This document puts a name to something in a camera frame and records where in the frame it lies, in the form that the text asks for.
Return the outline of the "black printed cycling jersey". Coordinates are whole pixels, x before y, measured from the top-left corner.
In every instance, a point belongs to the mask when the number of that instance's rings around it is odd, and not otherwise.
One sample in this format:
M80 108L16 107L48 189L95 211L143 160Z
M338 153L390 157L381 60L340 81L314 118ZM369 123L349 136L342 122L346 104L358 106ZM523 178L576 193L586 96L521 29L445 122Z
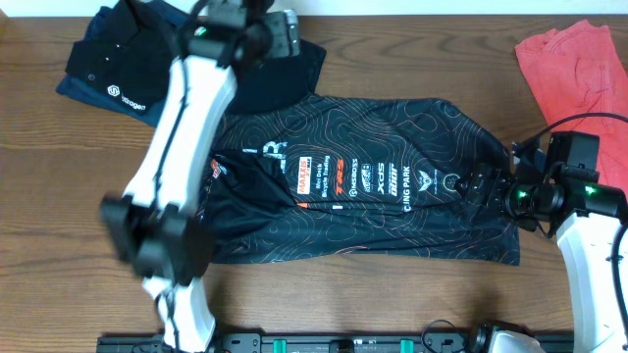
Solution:
M520 261L517 228L456 184L506 148L440 98L321 96L326 58L246 71L212 143L197 216L217 263L278 263L346 253Z

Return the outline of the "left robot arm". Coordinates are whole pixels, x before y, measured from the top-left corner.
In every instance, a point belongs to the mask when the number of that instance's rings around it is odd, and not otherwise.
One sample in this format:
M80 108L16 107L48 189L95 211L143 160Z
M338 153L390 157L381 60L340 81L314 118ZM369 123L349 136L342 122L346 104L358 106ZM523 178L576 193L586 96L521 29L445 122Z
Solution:
M239 72L300 51L294 10L269 1L198 1L179 29L161 30L174 56L165 106L146 155L100 217L120 261L142 279L164 324L162 345L206 352L216 321L203 276L214 244L200 224L198 189Z

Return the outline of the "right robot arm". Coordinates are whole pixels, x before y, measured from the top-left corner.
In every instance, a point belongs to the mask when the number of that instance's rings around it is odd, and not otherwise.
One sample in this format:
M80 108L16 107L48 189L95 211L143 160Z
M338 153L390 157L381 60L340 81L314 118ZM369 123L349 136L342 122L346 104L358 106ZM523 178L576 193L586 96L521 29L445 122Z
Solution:
M593 170L562 162L531 180L480 164L454 186L466 201L520 228L548 223L545 235L556 239L568 275L575 351L626 351L621 269L627 263L627 199L621 189L599 184Z

